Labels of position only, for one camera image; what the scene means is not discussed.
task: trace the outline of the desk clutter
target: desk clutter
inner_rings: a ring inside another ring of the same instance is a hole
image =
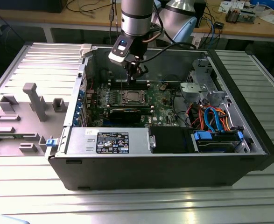
[[[226,13],[226,22],[254,23],[257,17],[274,24],[274,0],[222,1],[219,12]]]

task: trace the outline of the label sticker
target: label sticker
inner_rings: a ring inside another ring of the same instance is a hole
[[[98,154],[129,153],[128,132],[98,132],[96,152]]]
[[[98,134],[98,129],[86,129],[85,130],[85,135],[97,135]]]

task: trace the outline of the computer case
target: computer case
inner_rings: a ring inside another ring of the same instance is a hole
[[[195,25],[196,28],[200,26],[205,7],[206,7],[205,0],[195,0],[194,9],[195,9],[195,16],[197,18],[197,22]]]
[[[0,0],[0,9],[60,13],[67,0]]]

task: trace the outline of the floor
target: floor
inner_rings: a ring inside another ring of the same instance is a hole
[[[17,52],[23,46],[23,41],[9,27],[2,27],[3,34],[0,36],[0,77],[14,59]],[[13,29],[26,42],[46,42],[41,28],[13,27]],[[105,31],[80,31],[73,29],[54,29],[55,39],[61,43],[94,43],[109,44],[109,34]],[[268,68],[274,58],[274,43],[269,42],[244,42],[237,40],[220,40],[211,45],[212,49],[249,50]]]

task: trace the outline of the wire bundle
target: wire bundle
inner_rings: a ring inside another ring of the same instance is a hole
[[[190,105],[186,114],[189,115],[191,109],[195,109],[193,104]],[[214,115],[212,120],[208,122],[208,115]],[[219,108],[203,105],[198,107],[198,118],[196,118],[192,123],[191,127],[195,129],[205,130],[215,132],[216,130],[212,127],[212,124],[216,123],[218,131],[230,131],[229,123],[228,123],[228,114],[222,111]]]
[[[216,19],[215,19],[215,17],[214,16],[212,16],[211,15],[211,11],[210,11],[210,9],[208,8],[208,6],[206,6],[206,9],[208,10],[208,13],[205,13],[204,12],[204,15],[203,15],[203,19],[205,19],[206,21],[208,21],[209,23],[210,23],[210,25],[211,26],[209,26],[209,28],[211,29],[210,30],[210,32],[208,33],[208,35],[207,35],[207,37],[205,38],[205,40],[202,42],[202,44],[199,46],[199,48],[202,48],[203,47],[203,45],[204,45],[204,48],[205,48],[205,46],[208,44],[208,49],[213,45],[213,44],[216,44],[216,48],[217,48],[217,46],[218,46],[218,43],[219,43],[219,41],[220,41],[220,38],[221,38],[221,34],[222,34],[222,30],[221,29],[219,29],[219,34],[216,36],[216,37],[214,37],[214,35],[215,35],[215,28],[214,28],[214,23],[216,22]],[[207,41],[207,38],[210,36],[210,34],[212,34],[212,36],[211,36],[211,39],[209,40],[209,41]]]

